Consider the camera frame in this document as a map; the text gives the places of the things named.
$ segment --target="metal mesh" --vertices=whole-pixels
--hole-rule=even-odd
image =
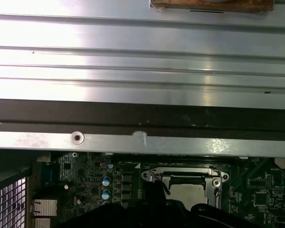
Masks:
[[[24,228],[26,178],[0,190],[0,228]]]

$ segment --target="reflective metal surface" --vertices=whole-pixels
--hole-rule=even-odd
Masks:
[[[222,179],[223,182],[228,181],[229,175],[225,172],[215,170],[213,168],[174,168],[174,167],[157,167],[152,170],[147,170],[142,172],[141,178],[144,179],[145,181],[153,181],[154,178],[157,176],[163,176],[165,172],[168,172],[168,176],[172,175],[171,173],[177,173],[174,174],[173,176],[178,176],[178,172],[183,172],[183,173],[201,173],[204,176],[205,174],[208,176],[220,176],[223,177],[224,175],[226,178]]]
[[[36,218],[35,219],[35,228],[50,228],[51,219],[49,218]]]
[[[285,141],[154,137],[145,134],[85,134],[74,145],[71,134],[0,132],[0,148],[110,153],[285,157]]]
[[[0,98],[285,109],[285,3],[1,0]]]
[[[34,216],[57,216],[57,200],[34,199],[32,201],[32,212]]]

